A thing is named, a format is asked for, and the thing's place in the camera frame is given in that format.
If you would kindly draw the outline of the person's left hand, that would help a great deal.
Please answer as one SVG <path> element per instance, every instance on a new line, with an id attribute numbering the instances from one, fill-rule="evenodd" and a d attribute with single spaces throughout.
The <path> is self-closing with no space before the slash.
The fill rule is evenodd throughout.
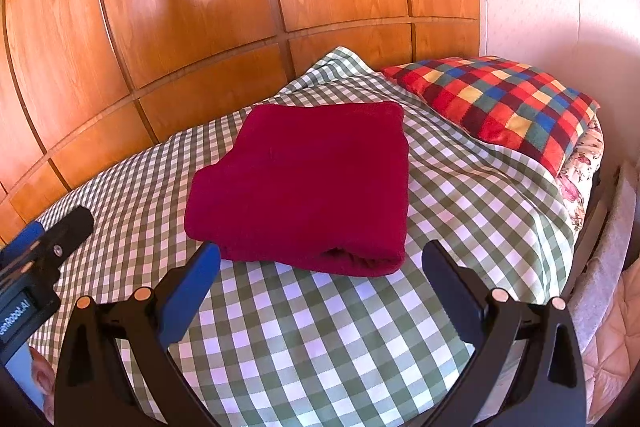
<path id="1" fill-rule="evenodd" d="M 49 361 L 34 348 L 29 348 L 32 356 L 32 380 L 43 394 L 43 414 L 54 424 L 55 371 Z"/>

